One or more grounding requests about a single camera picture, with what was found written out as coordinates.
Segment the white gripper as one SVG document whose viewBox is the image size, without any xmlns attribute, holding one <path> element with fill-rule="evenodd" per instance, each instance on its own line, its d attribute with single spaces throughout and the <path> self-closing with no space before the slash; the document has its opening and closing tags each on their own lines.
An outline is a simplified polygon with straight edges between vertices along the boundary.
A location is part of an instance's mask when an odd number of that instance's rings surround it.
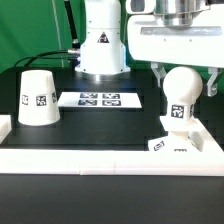
<svg viewBox="0 0 224 224">
<path fill-rule="evenodd" d="M 150 61 L 161 86 L 162 63 L 210 67 L 204 95 L 213 97 L 224 75 L 224 0 L 126 0 L 128 48 Z"/>
</svg>

